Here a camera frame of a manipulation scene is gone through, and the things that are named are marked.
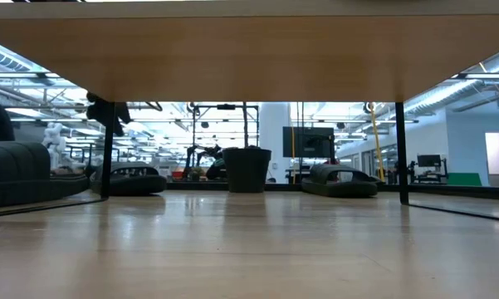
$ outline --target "green mat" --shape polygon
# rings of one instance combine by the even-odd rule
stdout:
[[[450,173],[447,184],[452,186],[482,186],[480,174]]]

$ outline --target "black trash can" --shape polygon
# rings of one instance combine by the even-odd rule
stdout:
[[[227,169],[229,191],[264,192],[267,166],[271,158],[272,152],[267,149],[225,149],[223,160]]]

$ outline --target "white robot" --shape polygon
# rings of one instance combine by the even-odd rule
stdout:
[[[61,153],[66,148],[66,141],[60,136],[63,125],[60,123],[48,123],[44,129],[44,140],[42,145],[46,146],[50,154],[50,169],[59,168],[61,162]]]

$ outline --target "white column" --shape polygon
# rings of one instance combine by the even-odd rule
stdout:
[[[290,167],[290,158],[282,157],[282,127],[290,125],[290,103],[261,103],[259,145],[272,152],[267,178],[275,178],[278,184],[287,184],[285,176],[286,169]]]

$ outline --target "computer monitor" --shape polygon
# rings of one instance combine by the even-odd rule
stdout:
[[[293,157],[294,146],[295,157],[334,158],[334,128],[283,127],[282,156]]]
[[[440,154],[420,154],[417,156],[418,167],[441,167]]]

